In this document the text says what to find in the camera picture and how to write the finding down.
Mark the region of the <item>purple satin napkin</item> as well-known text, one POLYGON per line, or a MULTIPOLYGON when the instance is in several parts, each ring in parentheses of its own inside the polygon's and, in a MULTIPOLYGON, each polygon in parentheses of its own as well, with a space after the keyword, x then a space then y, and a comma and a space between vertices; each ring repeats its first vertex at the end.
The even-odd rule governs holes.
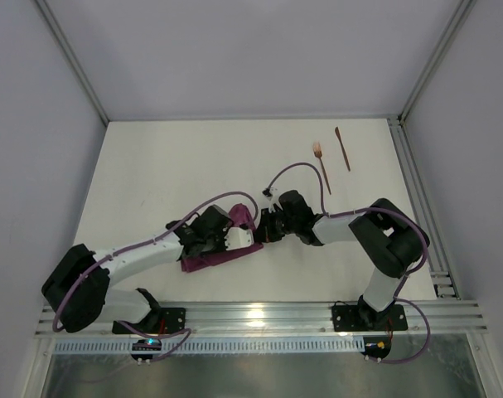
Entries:
MULTIPOLYGON (((256 230, 252 215, 246 205, 236 204, 232 206, 229 211, 229 216, 234 222, 234 226, 247 226, 252 231, 256 230)), ((204 268, 221 265, 247 255, 252 255, 253 253, 262 250, 263 247, 264 245, 261 243, 253 243, 251 246, 242 249, 201 255, 196 258, 186 258, 181 260, 181 271, 185 273, 192 273, 204 268)))

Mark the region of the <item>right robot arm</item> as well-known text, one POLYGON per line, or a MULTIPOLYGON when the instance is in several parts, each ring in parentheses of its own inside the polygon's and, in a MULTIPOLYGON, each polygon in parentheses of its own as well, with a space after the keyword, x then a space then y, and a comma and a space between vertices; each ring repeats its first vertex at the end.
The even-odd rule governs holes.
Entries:
POLYGON ((258 243, 295 235, 310 246, 354 241, 375 267, 357 303, 336 301, 331 308, 337 332, 399 330, 408 326, 397 296, 405 279, 428 257, 428 235, 391 201, 380 198, 370 207, 327 216, 315 213, 296 190, 282 194, 271 210, 261 211, 254 232, 258 243))

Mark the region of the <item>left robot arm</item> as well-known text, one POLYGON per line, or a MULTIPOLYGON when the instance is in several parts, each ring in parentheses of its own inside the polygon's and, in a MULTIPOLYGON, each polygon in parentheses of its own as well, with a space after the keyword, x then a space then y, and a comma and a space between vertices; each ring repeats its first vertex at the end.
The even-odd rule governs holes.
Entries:
POLYGON ((41 287, 55 312, 52 329, 73 333, 88 327, 103 312, 109 289, 135 274, 226 249, 234 225, 228 212, 212 205, 188 220, 171 221, 160 235, 118 249, 69 248, 41 287))

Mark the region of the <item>copper fork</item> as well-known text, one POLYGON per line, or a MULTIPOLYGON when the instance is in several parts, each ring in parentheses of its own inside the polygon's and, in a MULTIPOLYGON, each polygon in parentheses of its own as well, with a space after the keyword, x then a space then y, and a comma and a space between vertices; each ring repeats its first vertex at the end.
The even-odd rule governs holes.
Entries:
POLYGON ((328 193, 331 194, 331 186, 330 186, 329 179, 328 179, 328 176, 326 173, 326 168, 325 168, 324 162, 322 160, 322 147, 318 141, 316 141, 312 144, 312 151, 313 151, 315 158, 318 160, 318 162, 320 164, 320 167, 322 170, 322 176, 323 176, 324 181, 326 183, 326 189, 327 189, 328 193))

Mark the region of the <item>copper knife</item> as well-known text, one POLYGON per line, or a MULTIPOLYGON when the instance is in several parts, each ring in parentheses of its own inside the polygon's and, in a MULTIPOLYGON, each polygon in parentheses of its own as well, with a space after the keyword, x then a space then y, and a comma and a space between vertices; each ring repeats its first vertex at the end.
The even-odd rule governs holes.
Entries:
POLYGON ((343 139, 342 139, 342 136, 341 136, 341 131, 339 129, 338 126, 335 127, 335 134, 336 134, 336 137, 338 139, 338 142, 340 144, 340 148, 341 148, 341 153, 342 153, 342 157, 344 159, 344 162, 345 162, 345 165, 346 165, 346 169, 348 172, 351 172, 351 165, 350 165, 350 161, 349 161, 349 158, 348 158, 348 155, 347 155, 347 152, 346 152, 346 147, 343 143, 343 139))

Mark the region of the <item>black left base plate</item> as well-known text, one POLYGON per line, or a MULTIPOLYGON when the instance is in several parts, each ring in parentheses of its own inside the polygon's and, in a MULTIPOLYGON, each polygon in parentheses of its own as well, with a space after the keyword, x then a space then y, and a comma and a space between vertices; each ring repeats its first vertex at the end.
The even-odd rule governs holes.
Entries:
POLYGON ((137 323, 130 323, 132 328, 145 334, 172 334, 181 331, 186 325, 185 308, 151 309, 137 323))

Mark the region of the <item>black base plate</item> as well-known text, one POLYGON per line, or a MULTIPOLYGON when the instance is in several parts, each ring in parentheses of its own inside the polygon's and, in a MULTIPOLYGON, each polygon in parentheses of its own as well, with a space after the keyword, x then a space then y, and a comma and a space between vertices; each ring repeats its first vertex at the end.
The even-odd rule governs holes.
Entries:
POLYGON ((172 334, 181 331, 186 325, 185 308, 151 309, 137 323, 130 323, 132 328, 145 334, 172 334))
POLYGON ((365 303, 335 302, 331 307, 331 321, 335 332, 402 332, 409 329, 404 307, 396 303, 376 312, 365 303))

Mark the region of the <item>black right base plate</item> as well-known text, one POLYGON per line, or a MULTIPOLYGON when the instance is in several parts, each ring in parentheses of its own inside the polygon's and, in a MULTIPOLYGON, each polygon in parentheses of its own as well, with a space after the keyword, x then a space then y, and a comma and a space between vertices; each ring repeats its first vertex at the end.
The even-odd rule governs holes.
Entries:
POLYGON ((331 321, 335 332, 402 332, 409 329, 404 307, 396 303, 376 312, 365 303, 335 302, 331 307, 331 321))

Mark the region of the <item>aluminium right side rail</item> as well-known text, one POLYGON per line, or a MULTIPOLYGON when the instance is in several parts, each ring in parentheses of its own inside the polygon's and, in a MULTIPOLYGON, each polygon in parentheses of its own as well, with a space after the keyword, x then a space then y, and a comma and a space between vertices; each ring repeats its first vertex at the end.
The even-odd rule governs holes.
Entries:
POLYGON ((443 244, 441 232, 438 229, 432 208, 428 200, 428 191, 421 178, 418 164, 414 157, 404 124, 398 116, 387 119, 391 138, 399 165, 404 176, 413 213, 418 225, 427 233, 430 239, 428 247, 428 268, 438 299, 460 300, 457 291, 447 251, 443 244))

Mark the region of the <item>aluminium rail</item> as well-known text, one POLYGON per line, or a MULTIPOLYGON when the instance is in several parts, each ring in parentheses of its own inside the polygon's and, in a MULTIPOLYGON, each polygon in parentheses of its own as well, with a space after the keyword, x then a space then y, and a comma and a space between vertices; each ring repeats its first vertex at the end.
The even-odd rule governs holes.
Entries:
POLYGON ((399 165, 404 176, 413 213, 418 225, 427 233, 430 239, 428 247, 428 268, 438 299, 460 300, 457 291, 447 251, 443 244, 441 232, 438 229, 432 208, 428 200, 428 191, 421 178, 418 164, 414 157, 404 124, 398 116, 387 119, 391 138, 399 165))
MULTIPOLYGON (((404 307, 409 329, 400 333, 485 332, 479 305, 473 301, 431 300, 397 303, 404 307)), ((163 308, 185 308, 186 325, 197 336, 310 336, 333 334, 334 303, 168 303, 163 308)), ((335 332, 378 334, 384 332, 335 332)))

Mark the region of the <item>aluminium front rail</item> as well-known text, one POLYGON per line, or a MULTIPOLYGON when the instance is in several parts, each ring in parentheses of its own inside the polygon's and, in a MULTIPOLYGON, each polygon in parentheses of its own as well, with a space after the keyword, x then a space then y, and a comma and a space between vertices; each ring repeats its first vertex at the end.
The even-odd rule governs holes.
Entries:
MULTIPOLYGON (((397 303, 404 307, 409 329, 400 333, 485 332, 479 305, 473 301, 431 300, 397 303)), ((334 303, 168 303, 163 308, 185 308, 186 325, 197 336, 310 336, 333 334, 334 303)), ((384 332, 335 332, 378 334, 384 332)))

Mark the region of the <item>aluminium left corner post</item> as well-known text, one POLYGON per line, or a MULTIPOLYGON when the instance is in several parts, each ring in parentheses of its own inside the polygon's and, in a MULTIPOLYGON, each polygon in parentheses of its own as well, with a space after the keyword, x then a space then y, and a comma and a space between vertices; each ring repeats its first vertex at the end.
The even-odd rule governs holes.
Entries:
POLYGON ((42 21, 45 23, 47 30, 52 35, 58 49, 60 50, 60 53, 65 59, 66 64, 72 71, 76 81, 84 92, 93 110, 99 116, 99 119, 103 126, 107 127, 110 123, 110 118, 105 111, 98 95, 96 94, 96 91, 94 90, 94 87, 91 84, 89 77, 85 72, 85 69, 80 63, 78 56, 75 54, 75 50, 70 44, 70 41, 65 34, 60 21, 57 19, 51 5, 46 0, 33 0, 32 4, 36 8, 42 21))

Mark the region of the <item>aluminium corner post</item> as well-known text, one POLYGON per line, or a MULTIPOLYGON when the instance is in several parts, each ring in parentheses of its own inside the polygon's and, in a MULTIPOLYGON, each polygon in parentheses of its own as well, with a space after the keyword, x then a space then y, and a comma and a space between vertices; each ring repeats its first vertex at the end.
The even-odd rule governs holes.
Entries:
POLYGON ((430 52, 428 59, 414 83, 402 111, 398 116, 400 124, 404 124, 419 102, 423 92, 427 89, 431 79, 435 76, 438 68, 443 63, 446 54, 450 50, 458 33, 463 28, 472 9, 476 5, 476 0, 461 0, 457 2, 455 9, 449 17, 443 31, 438 38, 435 47, 430 52))
POLYGON ((46 0, 33 0, 32 4, 36 8, 42 21, 45 23, 47 30, 52 35, 58 49, 60 50, 60 53, 65 59, 66 64, 72 71, 76 81, 84 92, 93 110, 99 116, 99 119, 103 126, 107 127, 110 123, 110 118, 105 111, 98 95, 96 94, 96 91, 94 90, 94 87, 91 84, 89 77, 85 72, 85 69, 80 63, 78 56, 75 54, 75 50, 70 44, 70 41, 65 34, 60 21, 57 19, 51 5, 46 0))

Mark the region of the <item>aluminium right corner post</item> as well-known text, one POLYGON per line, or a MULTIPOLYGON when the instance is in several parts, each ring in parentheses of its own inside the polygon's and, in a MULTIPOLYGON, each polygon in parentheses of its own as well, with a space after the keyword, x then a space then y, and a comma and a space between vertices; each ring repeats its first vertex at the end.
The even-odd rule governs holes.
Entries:
POLYGON ((455 9, 449 17, 443 31, 438 38, 435 47, 430 52, 428 59, 414 83, 402 111, 398 116, 400 124, 404 124, 419 102, 423 92, 427 89, 431 79, 435 76, 438 68, 443 63, 446 54, 450 50, 458 33, 463 28, 472 9, 476 5, 476 0, 461 0, 457 2, 455 9))

